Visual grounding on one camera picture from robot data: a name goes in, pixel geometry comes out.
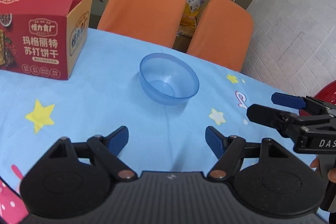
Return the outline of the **person's right hand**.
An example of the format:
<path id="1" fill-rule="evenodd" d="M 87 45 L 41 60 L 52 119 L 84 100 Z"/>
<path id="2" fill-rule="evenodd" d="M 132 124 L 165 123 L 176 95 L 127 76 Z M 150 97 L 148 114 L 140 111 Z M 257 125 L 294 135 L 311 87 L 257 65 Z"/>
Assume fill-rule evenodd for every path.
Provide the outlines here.
<path id="1" fill-rule="evenodd" d="M 335 155 L 318 155 L 310 163 L 310 167 L 319 171 L 323 178 L 335 183 Z"/>

